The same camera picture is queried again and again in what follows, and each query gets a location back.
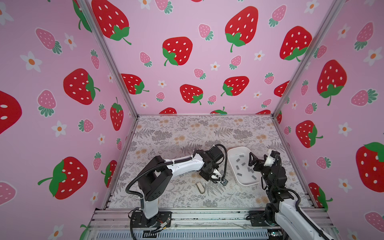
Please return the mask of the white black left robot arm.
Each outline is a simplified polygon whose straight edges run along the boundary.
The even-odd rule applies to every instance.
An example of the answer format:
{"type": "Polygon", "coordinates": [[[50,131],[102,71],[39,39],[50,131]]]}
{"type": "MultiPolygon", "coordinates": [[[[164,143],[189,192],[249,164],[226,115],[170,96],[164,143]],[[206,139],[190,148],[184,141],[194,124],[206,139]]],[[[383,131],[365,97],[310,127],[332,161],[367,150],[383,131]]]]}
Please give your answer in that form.
{"type": "Polygon", "coordinates": [[[155,156],[126,186],[126,193],[140,199],[139,210],[146,220],[159,215],[158,198],[172,179],[189,172],[198,172],[207,182],[227,185],[228,151],[222,144],[207,151],[194,150],[182,158],[163,159],[155,156]]]}

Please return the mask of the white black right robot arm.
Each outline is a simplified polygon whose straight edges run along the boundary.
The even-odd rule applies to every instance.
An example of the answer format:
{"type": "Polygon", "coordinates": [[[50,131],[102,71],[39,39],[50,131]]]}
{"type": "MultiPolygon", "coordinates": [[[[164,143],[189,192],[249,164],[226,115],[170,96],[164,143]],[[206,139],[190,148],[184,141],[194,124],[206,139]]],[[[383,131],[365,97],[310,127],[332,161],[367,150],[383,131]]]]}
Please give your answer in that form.
{"type": "Polygon", "coordinates": [[[262,188],[266,191],[269,203],[263,213],[250,211],[246,220],[252,224],[277,225],[284,232],[283,236],[290,240],[333,239],[302,210],[299,194],[286,188],[286,170],[279,152],[270,151],[263,159],[249,153],[249,167],[261,173],[262,188]]]}

